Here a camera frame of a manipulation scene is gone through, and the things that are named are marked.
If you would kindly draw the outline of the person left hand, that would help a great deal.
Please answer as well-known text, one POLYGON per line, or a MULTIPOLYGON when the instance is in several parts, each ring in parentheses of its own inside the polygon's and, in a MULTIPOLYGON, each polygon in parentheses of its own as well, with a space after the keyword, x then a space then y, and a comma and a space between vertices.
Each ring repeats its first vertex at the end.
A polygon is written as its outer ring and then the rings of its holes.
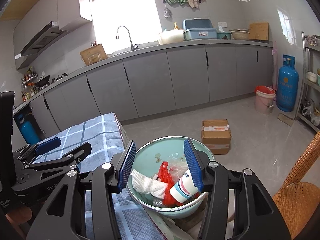
POLYGON ((11 210, 6 214, 6 218, 10 222, 11 226, 18 232, 18 234, 26 239, 26 234, 20 228, 21 224, 28 222, 32 218, 32 210, 27 206, 20 206, 15 210, 11 210))

